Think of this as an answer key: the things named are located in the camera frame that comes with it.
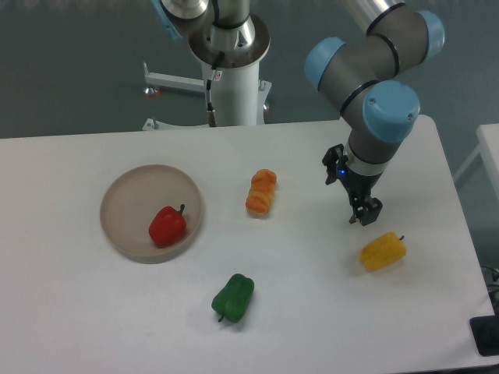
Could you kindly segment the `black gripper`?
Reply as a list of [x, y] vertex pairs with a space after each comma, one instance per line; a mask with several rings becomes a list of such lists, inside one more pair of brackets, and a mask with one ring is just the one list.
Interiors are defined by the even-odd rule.
[[360, 223], [362, 226], [372, 224], [377, 220], [383, 203], [378, 198], [371, 197], [372, 188], [376, 185], [380, 175], [360, 175], [348, 166], [338, 169], [338, 180], [349, 196], [352, 216], [349, 223]]

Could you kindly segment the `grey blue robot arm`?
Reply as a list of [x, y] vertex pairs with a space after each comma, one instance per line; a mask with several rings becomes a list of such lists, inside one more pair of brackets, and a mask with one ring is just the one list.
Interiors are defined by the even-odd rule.
[[[327, 183], [340, 182], [349, 197], [352, 222], [373, 223], [382, 202], [372, 188], [419, 115], [416, 93], [398, 74], [438, 54], [444, 26], [432, 12], [413, 12], [403, 1], [347, 1], [364, 31], [357, 46], [329, 37], [306, 56], [304, 72], [350, 126], [346, 143], [322, 160]], [[154, 1], [152, 8], [172, 39], [186, 37], [201, 65], [208, 124], [252, 126], [263, 119], [260, 61], [271, 37], [248, 1]]]

